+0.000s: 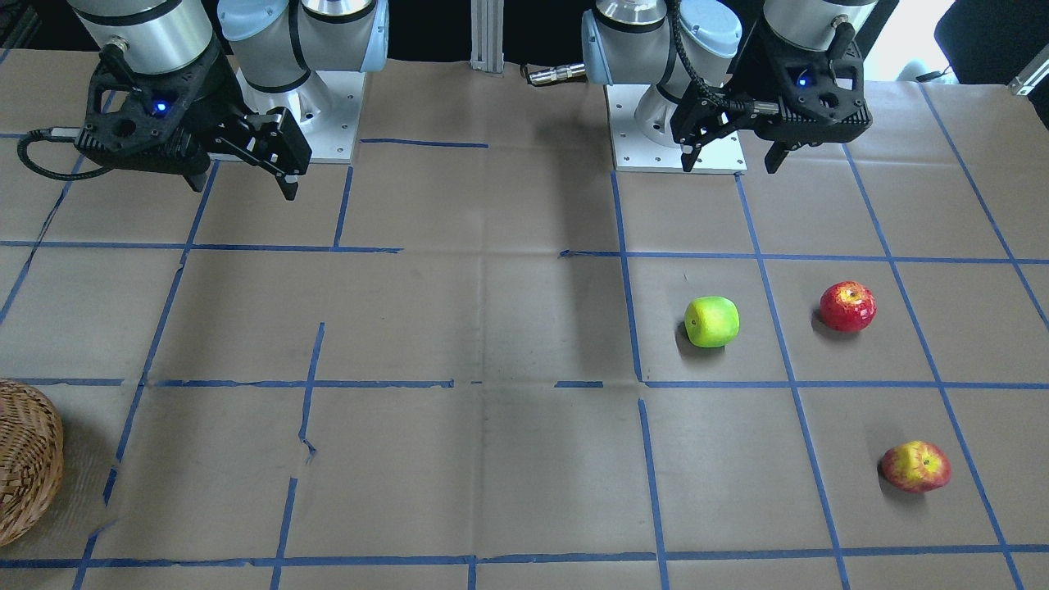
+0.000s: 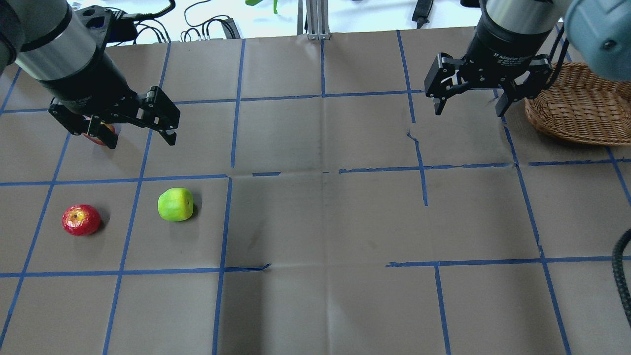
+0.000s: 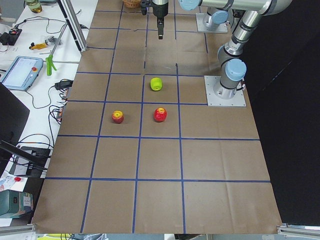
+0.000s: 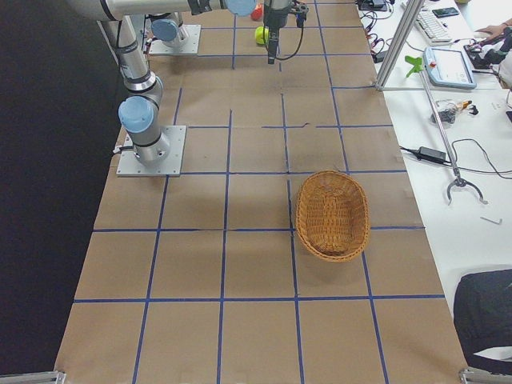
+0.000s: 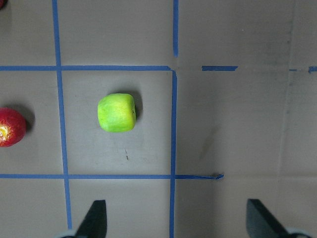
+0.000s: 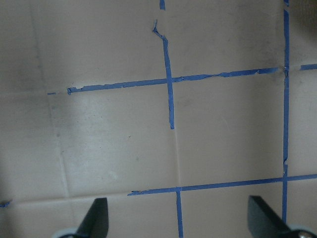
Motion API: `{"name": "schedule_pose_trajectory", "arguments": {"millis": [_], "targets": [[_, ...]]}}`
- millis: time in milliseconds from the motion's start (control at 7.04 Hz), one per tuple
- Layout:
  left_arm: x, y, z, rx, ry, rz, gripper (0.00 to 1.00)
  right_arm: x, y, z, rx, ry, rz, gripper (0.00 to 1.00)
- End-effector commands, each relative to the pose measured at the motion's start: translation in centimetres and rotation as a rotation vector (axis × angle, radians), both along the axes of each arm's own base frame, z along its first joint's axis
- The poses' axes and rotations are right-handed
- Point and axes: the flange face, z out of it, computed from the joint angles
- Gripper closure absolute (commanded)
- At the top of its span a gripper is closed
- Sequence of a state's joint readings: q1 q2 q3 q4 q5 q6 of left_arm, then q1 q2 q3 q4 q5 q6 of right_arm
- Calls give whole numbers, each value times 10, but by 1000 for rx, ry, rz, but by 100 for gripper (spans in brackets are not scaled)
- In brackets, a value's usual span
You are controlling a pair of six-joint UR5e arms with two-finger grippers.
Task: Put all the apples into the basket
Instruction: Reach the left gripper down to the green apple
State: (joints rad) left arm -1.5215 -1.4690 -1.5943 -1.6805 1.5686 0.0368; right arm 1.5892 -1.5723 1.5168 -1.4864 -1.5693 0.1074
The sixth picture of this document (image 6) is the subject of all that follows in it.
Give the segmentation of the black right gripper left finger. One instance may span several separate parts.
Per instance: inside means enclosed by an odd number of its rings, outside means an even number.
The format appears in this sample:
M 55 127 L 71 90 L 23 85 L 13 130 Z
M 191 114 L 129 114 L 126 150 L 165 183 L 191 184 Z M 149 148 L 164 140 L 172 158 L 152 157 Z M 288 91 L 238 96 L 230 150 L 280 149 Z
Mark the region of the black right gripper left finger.
M 106 238 L 108 234 L 107 198 L 96 198 L 76 231 L 77 238 Z

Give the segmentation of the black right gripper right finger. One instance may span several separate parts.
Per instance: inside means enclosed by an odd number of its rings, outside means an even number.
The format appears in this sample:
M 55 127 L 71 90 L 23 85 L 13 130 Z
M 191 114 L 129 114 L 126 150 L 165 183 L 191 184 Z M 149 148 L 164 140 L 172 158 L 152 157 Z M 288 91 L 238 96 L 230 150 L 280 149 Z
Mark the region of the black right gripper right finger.
M 253 238 L 297 237 L 297 231 L 291 230 L 260 196 L 249 196 L 247 222 Z

